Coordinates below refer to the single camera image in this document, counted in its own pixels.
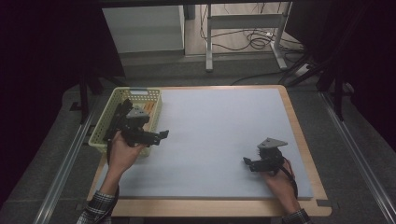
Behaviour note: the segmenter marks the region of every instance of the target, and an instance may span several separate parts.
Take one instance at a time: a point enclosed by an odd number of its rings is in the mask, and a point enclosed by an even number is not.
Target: metal stand
[[[279,42],[290,7],[291,2],[288,2],[282,14],[212,16],[211,5],[207,5],[206,72],[213,71],[212,30],[248,28],[277,28],[276,38],[270,45],[280,69],[286,70],[288,67],[280,53]]]

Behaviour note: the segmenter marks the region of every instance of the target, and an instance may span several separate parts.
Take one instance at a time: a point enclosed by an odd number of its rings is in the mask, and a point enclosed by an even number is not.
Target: human hand
[[[285,159],[283,167],[294,177],[289,160]],[[294,196],[294,189],[289,177],[283,171],[279,170],[276,175],[260,172],[260,175],[264,178],[268,188],[279,199],[288,215],[301,209],[300,204]]]
[[[136,161],[140,152],[146,145],[139,144],[130,147],[121,135],[121,131],[116,132],[111,146],[110,161],[108,162],[108,171],[122,175]]]
[[[122,137],[121,132],[116,132],[111,143],[110,161],[105,180],[100,188],[104,194],[114,195],[123,173],[136,161],[140,152],[146,145],[139,144],[130,147]]]

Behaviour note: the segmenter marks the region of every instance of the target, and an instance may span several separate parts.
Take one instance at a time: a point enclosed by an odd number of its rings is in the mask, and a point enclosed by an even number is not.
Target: wooden table
[[[283,86],[212,86],[212,87],[166,87],[162,90],[237,90],[237,89],[278,89],[288,114],[305,170],[311,181],[314,197],[300,201],[300,205],[311,217],[328,216],[332,209],[318,206],[317,200],[328,200],[318,176],[317,168],[305,142],[300,124],[294,113],[290,98]],[[96,183],[106,156],[101,159],[88,200],[94,194]],[[283,209],[278,200],[177,200],[177,199],[119,199],[113,217],[280,217]]]

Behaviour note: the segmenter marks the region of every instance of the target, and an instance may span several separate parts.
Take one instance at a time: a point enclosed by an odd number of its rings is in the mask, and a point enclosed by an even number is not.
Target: yellow basket
[[[148,112],[150,119],[143,129],[147,132],[155,133],[160,116],[163,101],[161,99],[161,90],[157,89],[136,89],[130,87],[118,87],[111,93],[107,101],[106,107],[96,124],[88,144],[96,147],[101,152],[106,152],[107,141],[103,140],[106,131],[113,118],[117,105],[129,99],[133,105],[138,105],[140,108]],[[144,148],[140,156],[147,157],[151,151],[151,147]]]

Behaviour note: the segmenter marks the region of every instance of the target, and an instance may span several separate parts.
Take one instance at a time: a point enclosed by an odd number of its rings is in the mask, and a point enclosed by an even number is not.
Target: sleeve
[[[79,217],[77,224],[110,224],[111,212],[116,203],[116,196],[107,195],[97,190]]]
[[[301,209],[293,214],[282,217],[282,224],[312,224],[311,218]]]

